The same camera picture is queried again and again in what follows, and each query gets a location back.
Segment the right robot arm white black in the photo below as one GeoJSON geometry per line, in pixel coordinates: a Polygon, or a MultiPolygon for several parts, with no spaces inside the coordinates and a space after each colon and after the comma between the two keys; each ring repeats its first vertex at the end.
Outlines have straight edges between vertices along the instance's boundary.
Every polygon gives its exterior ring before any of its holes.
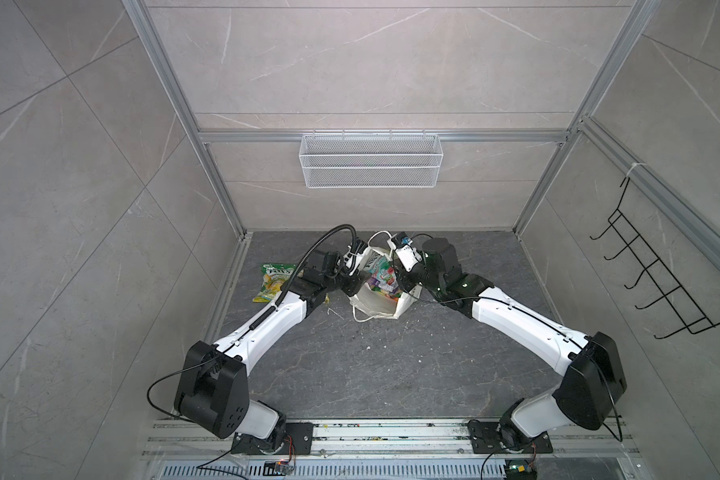
{"type": "Polygon", "coordinates": [[[416,246],[399,233],[388,244],[405,292],[423,288],[435,303],[498,330],[560,375],[555,387],[516,401],[502,414],[496,434],[504,449],[519,452],[547,431],[569,424],[596,431],[618,414],[616,403],[627,382],[610,336],[568,328],[512,299],[490,280],[464,272],[445,238],[416,246]]]}

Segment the white floral paper bag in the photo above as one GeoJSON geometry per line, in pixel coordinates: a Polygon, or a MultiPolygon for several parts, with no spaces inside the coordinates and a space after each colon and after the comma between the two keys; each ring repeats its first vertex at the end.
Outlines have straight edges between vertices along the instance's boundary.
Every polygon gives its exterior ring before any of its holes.
{"type": "MultiPolygon", "coordinates": [[[[387,241],[392,237],[392,234],[388,231],[378,231],[370,237],[369,242],[372,242],[380,235],[386,235],[387,241]]],[[[358,266],[359,269],[366,272],[366,283],[356,295],[349,298],[353,308],[353,317],[358,323],[364,323],[371,319],[399,319],[420,298],[421,286],[418,286],[412,295],[400,289],[401,296],[397,301],[379,295],[369,288],[368,280],[372,272],[387,267],[393,267],[395,270],[395,259],[396,257],[391,252],[388,244],[386,247],[371,244],[367,246],[358,266]]]]}

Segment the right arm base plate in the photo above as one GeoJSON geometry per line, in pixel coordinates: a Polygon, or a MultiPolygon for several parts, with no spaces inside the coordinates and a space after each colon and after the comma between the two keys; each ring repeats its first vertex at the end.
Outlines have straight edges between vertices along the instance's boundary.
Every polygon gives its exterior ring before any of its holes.
{"type": "Polygon", "coordinates": [[[512,424],[471,419],[466,424],[475,454],[551,454],[553,446],[546,433],[530,438],[512,424]]]}

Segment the green Fox's candy bag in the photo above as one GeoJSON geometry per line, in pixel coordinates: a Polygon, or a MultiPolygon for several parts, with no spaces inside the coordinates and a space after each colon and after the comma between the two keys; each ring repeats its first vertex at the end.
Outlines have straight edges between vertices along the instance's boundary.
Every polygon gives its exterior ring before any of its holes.
{"type": "Polygon", "coordinates": [[[262,284],[257,295],[253,298],[254,303],[269,303],[281,290],[282,285],[293,274],[295,264],[289,263],[265,263],[261,265],[262,284]]]}

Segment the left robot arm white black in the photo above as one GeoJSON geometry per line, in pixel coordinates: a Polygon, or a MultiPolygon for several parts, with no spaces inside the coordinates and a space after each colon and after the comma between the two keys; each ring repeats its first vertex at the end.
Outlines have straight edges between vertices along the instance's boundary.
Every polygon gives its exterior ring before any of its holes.
{"type": "Polygon", "coordinates": [[[169,418],[198,425],[219,439],[248,437],[265,452],[286,441],[286,416],[250,397],[249,374],[292,327],[323,305],[328,294],[351,296],[362,283],[357,258],[365,246],[354,226],[340,224],[324,233],[302,256],[272,301],[232,333],[211,343],[196,342],[176,376],[173,410],[149,405],[169,418]]]}

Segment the purple snack packet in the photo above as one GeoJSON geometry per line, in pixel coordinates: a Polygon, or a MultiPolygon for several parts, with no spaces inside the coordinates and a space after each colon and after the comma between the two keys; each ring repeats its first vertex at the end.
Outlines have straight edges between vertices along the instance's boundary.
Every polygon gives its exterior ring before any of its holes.
{"type": "Polygon", "coordinates": [[[397,301],[401,296],[401,290],[397,283],[393,267],[381,268],[372,272],[368,280],[369,288],[386,298],[397,301]]]}

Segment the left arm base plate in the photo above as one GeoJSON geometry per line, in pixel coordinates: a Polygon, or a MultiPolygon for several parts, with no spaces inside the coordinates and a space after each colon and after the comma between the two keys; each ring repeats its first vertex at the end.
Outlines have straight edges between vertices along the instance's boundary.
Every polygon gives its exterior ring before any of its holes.
{"type": "Polygon", "coordinates": [[[311,453],[314,424],[285,422],[278,424],[269,437],[238,436],[232,444],[233,454],[307,455],[311,453]]]}

